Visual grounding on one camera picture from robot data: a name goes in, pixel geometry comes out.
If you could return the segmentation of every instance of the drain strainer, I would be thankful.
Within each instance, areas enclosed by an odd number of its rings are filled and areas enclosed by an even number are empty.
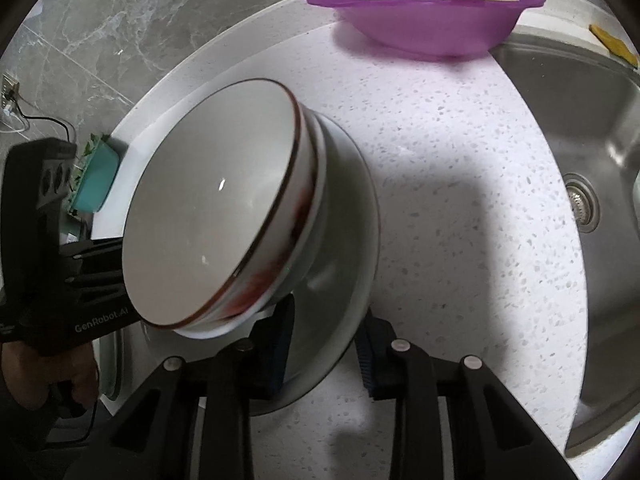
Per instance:
[[[600,221],[600,205],[593,187],[587,179],[575,173],[568,173],[562,179],[578,231],[590,233]]]

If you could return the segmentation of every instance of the tile grout line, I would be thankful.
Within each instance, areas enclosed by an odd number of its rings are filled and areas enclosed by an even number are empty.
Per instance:
[[[110,84],[108,84],[107,82],[103,81],[102,79],[100,79],[97,75],[95,75],[94,73],[92,73],[90,70],[86,69],[84,66],[82,66],[81,64],[79,64],[75,59],[69,57],[67,54],[65,54],[64,52],[62,52],[60,49],[58,49],[56,46],[54,46],[52,43],[49,43],[49,41],[47,41],[45,38],[43,38],[40,34],[38,34],[37,32],[35,32],[34,30],[31,30],[27,25],[25,25],[24,23],[22,24],[22,26],[24,28],[26,28],[31,34],[34,34],[36,37],[38,37],[40,40],[42,40],[44,43],[46,43],[47,45],[49,45],[50,48],[52,48],[53,50],[55,50],[57,53],[59,53],[61,56],[66,57],[69,61],[71,61],[74,65],[79,66],[82,70],[84,70],[85,72],[87,72],[91,77],[93,77],[94,79],[98,80],[100,83],[102,83],[103,85],[105,85],[109,90],[111,90],[112,92],[115,92],[117,95],[119,95],[120,97],[122,97],[128,104],[130,104],[131,106],[135,106],[135,102],[133,102],[131,99],[129,99],[128,97],[126,97],[125,95],[121,94],[119,91],[117,91],[114,87],[112,87]]]

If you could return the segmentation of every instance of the human hand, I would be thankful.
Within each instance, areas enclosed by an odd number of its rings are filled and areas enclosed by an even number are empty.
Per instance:
[[[41,357],[22,341],[2,344],[2,374],[9,393],[27,410],[41,408],[49,385],[71,381],[75,402],[89,408],[98,398],[98,373],[91,343],[60,355]]]

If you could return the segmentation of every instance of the sink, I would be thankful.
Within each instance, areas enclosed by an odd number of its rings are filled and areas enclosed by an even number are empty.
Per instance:
[[[533,36],[511,36],[492,55],[546,137],[582,245],[589,330],[569,452],[603,438],[639,409],[640,235],[634,182],[640,170],[640,78],[616,60]]]

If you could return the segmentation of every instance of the countertop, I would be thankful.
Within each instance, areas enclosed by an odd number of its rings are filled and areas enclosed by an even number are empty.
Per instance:
[[[382,221],[374,313],[433,356],[480,355],[563,449],[584,368],[586,284],[542,132],[491,57],[397,58],[335,21],[302,0],[261,11],[178,65],[114,139],[142,171],[159,142],[145,136],[159,120],[177,120],[230,67],[247,59],[247,73],[288,84],[353,136],[371,169]],[[270,56],[279,44],[291,56],[278,66]],[[392,73],[396,82],[381,84]],[[132,173],[118,174],[95,238],[122,234],[134,187]],[[139,326],[126,335],[130,391],[155,362]],[[252,420],[255,471],[263,479],[383,478],[392,427],[392,403],[369,401],[350,349],[303,399]]]

